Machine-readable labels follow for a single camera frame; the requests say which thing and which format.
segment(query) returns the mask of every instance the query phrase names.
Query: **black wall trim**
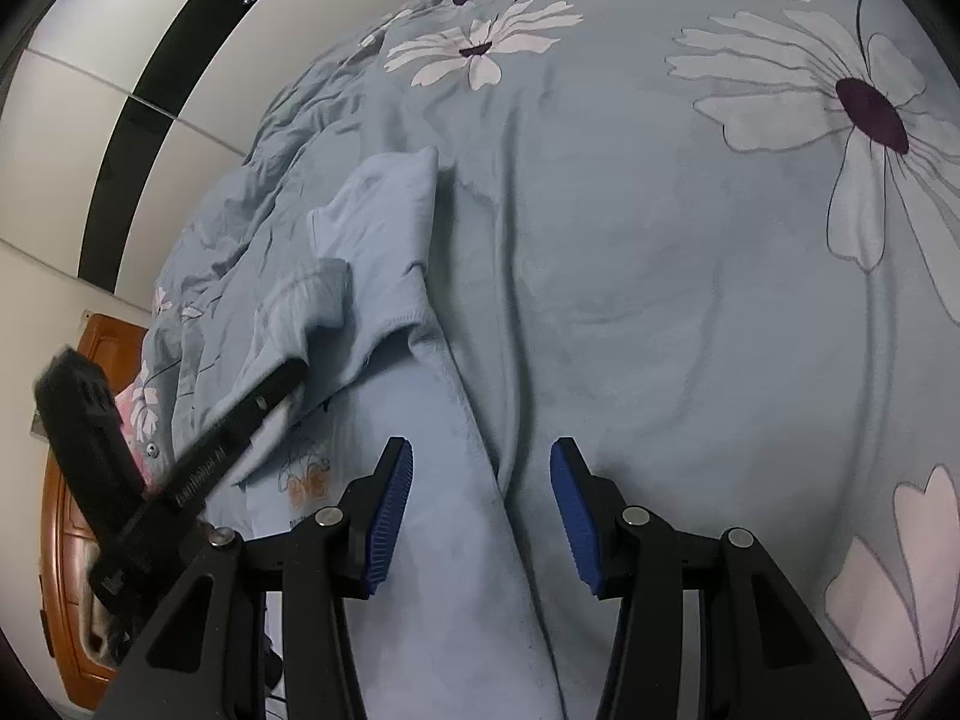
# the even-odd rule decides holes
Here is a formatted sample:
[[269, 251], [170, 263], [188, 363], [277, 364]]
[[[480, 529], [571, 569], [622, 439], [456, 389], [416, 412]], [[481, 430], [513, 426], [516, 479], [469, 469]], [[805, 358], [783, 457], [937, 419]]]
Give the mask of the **black wall trim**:
[[133, 214], [172, 123], [169, 116], [136, 100], [124, 103], [86, 212], [81, 279], [109, 292], [116, 288]]
[[171, 118], [181, 114], [203, 71], [256, 1], [188, 0], [176, 14], [133, 89], [134, 97], [169, 116], [132, 98], [124, 105], [90, 199], [80, 250], [81, 279], [116, 290], [133, 215]]

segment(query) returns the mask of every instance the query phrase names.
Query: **purple flower center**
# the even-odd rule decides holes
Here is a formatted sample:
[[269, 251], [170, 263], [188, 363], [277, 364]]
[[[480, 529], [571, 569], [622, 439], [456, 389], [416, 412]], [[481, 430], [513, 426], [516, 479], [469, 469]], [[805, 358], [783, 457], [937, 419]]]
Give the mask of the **purple flower center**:
[[870, 140], [898, 154], [910, 151], [904, 120], [882, 93], [860, 79], [840, 79], [836, 91], [853, 126]]
[[483, 56], [489, 50], [493, 48], [493, 43], [481, 43], [478, 46], [468, 46], [465, 49], [460, 50], [460, 55], [467, 58], [471, 56]]

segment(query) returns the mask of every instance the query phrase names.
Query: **white wall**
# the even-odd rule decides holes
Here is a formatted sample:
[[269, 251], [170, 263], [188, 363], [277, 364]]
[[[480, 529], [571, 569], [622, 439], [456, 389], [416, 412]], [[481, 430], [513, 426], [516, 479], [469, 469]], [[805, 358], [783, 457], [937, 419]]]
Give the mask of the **white wall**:
[[83, 312], [146, 326], [150, 314], [121, 303], [0, 242], [0, 627], [40, 690], [67, 704], [40, 627], [40, 496], [47, 445], [30, 435], [32, 384]]
[[90, 197], [127, 97], [42, 56], [20, 57], [0, 114], [0, 237], [77, 275]]

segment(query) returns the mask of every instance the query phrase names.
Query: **blue bedsheet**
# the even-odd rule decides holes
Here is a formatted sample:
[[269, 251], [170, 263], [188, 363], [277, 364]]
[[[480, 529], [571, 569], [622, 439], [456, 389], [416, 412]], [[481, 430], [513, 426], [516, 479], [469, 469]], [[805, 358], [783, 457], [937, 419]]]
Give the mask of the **blue bedsheet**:
[[889, 712], [958, 627], [957, 122], [899, 0], [410, 2], [184, 230], [143, 454], [280, 348], [310, 385], [211, 518], [284, 530], [411, 439], [352, 618], [372, 717], [594, 714], [616, 606], [576, 578], [559, 435], [677, 528], [754, 531]]

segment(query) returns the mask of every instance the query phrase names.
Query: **metal screw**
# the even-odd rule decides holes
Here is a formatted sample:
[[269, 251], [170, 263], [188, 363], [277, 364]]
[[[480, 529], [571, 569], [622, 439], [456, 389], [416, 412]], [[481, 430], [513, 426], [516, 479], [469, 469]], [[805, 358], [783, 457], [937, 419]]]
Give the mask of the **metal screw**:
[[218, 549], [229, 547], [234, 538], [236, 538], [236, 533], [233, 532], [233, 528], [217, 528], [209, 536], [210, 544]]
[[318, 525], [329, 528], [331, 525], [339, 525], [341, 522], [343, 522], [344, 513], [335, 506], [328, 506], [320, 509], [317, 512], [315, 519], [317, 520]]
[[628, 506], [620, 516], [628, 525], [646, 525], [650, 521], [650, 512], [642, 506]]
[[731, 530], [727, 533], [727, 540], [733, 546], [739, 547], [740, 549], [746, 549], [754, 545], [754, 535], [750, 531], [745, 531], [743, 528], [734, 528]]

